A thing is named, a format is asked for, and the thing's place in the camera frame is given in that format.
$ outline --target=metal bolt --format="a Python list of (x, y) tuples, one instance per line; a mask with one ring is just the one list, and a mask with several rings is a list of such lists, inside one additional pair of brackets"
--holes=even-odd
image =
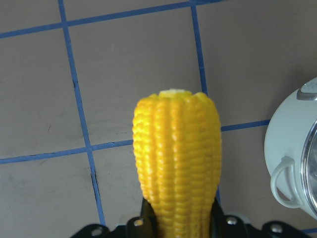
[(135, 227), (139, 227), (139, 226), (143, 225), (143, 219), (135, 220), (133, 224)]
[(97, 227), (91, 231), (92, 237), (100, 236), (103, 233), (104, 229), (102, 227)]
[(229, 225), (236, 225), (238, 223), (238, 220), (235, 217), (227, 217), (226, 223)]
[(271, 228), (271, 231), (273, 231), (274, 233), (283, 232), (283, 227), (280, 224), (272, 224), (270, 228)]

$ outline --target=white pot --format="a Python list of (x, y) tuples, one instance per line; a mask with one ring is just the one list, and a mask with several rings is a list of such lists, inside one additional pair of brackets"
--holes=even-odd
[(266, 131), (264, 154), (275, 199), (317, 219), (317, 78), (278, 107)]

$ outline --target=corn cob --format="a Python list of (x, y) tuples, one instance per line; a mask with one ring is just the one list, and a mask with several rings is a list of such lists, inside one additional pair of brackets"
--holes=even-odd
[(139, 101), (133, 147), (160, 238), (209, 238), (221, 171), (220, 122), (204, 93), (161, 91)]

